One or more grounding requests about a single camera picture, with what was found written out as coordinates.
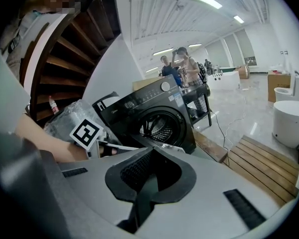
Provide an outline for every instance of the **cable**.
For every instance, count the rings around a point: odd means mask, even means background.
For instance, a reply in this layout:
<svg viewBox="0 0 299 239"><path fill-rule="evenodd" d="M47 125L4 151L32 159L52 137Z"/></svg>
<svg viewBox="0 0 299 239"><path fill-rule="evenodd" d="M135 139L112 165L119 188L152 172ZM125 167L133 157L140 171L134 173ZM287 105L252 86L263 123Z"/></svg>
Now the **cable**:
<svg viewBox="0 0 299 239"><path fill-rule="evenodd" d="M223 133L223 130L221 130L221 128L220 128L220 125L219 125L219 122L218 122L217 114L216 114L216 113L214 113L214 114L215 114L215 116L216 116L216 121L217 121L218 127L219 127L221 133L222 133L223 136L224 136L223 148L227 150L226 155L227 155L227 160L228 160L228 167L230 167L230 166L229 166L229 157L228 157L228 152L229 152L229 150L225 147L225 138L226 138L226 137L225 137L225 135L224 135L224 133Z"/></svg>
<svg viewBox="0 0 299 239"><path fill-rule="evenodd" d="M231 125L232 123L234 123L235 121L238 121L238 120L243 120L243 119L245 118L245 116L246 116L246 112L245 112L245 109L246 109L246 99L245 99L244 96L243 96L243 98L244 98L244 102L245 102L243 117L240 118L240 119L235 119L235 120L233 120L232 122L230 122L230 123L228 124L228 127L227 127L226 131L225 131L225 134L224 134L223 130L220 128L220 125L219 125L219 122L218 122L217 114L214 113L213 111L211 111L212 113L215 114L215 116L216 116L216 121L217 121L217 124L218 124L218 127L219 127L219 129L220 129L220 131L221 131L221 133L223 134L223 137L224 137L223 148L227 150L227 153L226 153L226 154L227 154L228 166L229 166L229 156L228 156L228 152L229 152L229 150L225 147L225 140L227 139L227 140L234 146L234 144L231 142L231 140L227 138L227 131L228 131L228 129L229 129L229 127L230 127L230 125Z"/></svg>

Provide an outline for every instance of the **bathtub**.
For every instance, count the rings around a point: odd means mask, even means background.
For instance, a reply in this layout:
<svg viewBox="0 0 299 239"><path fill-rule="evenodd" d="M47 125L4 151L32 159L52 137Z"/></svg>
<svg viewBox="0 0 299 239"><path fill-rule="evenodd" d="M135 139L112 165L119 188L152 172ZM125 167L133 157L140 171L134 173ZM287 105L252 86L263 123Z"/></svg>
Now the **bathtub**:
<svg viewBox="0 0 299 239"><path fill-rule="evenodd" d="M208 86L210 90L235 90L240 88L238 71L209 75Z"/></svg>

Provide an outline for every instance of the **toilet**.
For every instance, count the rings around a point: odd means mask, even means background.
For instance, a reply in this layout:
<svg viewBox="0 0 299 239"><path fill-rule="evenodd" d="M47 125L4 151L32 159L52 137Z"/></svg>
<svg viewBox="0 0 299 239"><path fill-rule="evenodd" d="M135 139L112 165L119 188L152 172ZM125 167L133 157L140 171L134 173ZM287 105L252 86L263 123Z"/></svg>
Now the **toilet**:
<svg viewBox="0 0 299 239"><path fill-rule="evenodd" d="M276 102L278 101L299 101L299 75L293 73L290 79L290 89L275 88Z"/></svg>
<svg viewBox="0 0 299 239"><path fill-rule="evenodd" d="M273 136L287 147L299 145L299 101L274 103Z"/></svg>

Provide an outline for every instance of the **washing machine knob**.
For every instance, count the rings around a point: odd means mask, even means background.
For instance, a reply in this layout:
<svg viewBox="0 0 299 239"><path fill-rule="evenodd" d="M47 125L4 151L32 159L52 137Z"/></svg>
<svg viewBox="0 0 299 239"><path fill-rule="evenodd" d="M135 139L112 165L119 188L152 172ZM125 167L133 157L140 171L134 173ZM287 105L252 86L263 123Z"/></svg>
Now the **washing machine knob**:
<svg viewBox="0 0 299 239"><path fill-rule="evenodd" d="M170 90L170 84L168 82L163 82L160 87L163 91L169 91Z"/></svg>

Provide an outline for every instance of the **washing machine control panel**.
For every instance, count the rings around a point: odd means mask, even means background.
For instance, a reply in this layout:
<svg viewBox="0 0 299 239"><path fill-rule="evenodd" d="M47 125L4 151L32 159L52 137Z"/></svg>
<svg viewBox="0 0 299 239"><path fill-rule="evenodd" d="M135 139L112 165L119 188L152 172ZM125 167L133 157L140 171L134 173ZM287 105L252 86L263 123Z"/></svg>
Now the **washing machine control panel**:
<svg viewBox="0 0 299 239"><path fill-rule="evenodd" d="M105 108L101 113L103 118L109 123L115 123L124 116L133 114L135 108L155 98L164 98L165 95L173 95L178 92L178 86L172 75L153 82L130 95L120 99L111 106Z"/></svg>

